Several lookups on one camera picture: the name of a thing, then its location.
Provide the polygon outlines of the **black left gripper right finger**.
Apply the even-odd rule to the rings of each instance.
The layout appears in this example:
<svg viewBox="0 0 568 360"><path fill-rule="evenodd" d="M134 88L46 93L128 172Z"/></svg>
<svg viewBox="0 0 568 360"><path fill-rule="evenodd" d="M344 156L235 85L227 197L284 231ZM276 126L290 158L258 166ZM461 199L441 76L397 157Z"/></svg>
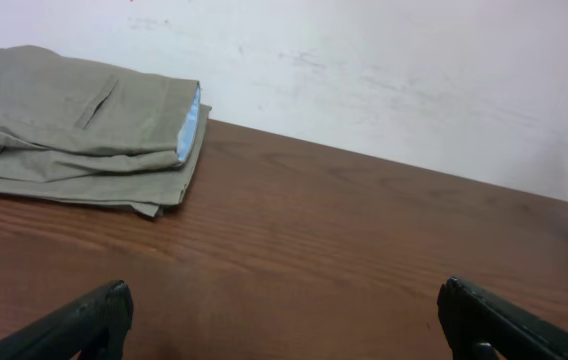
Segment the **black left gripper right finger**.
<svg viewBox="0 0 568 360"><path fill-rule="evenodd" d="M568 360L568 332L472 282L449 278L437 306L455 360Z"/></svg>

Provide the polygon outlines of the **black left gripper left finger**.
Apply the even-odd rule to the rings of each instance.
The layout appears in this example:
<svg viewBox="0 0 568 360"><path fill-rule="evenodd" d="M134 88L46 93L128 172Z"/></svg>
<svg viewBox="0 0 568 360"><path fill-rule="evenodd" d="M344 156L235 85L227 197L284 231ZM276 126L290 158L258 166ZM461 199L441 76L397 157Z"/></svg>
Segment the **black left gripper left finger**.
<svg viewBox="0 0 568 360"><path fill-rule="evenodd" d="M133 313L128 285L108 282L1 339L0 360L120 360Z"/></svg>

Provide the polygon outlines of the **khaki beige shorts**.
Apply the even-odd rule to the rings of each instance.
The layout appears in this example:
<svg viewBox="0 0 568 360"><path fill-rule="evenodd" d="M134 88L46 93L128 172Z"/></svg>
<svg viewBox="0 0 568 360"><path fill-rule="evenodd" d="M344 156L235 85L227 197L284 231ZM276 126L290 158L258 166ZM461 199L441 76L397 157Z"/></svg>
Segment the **khaki beige shorts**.
<svg viewBox="0 0 568 360"><path fill-rule="evenodd" d="M209 113L195 80L0 48L0 194L159 216L185 197Z"/></svg>

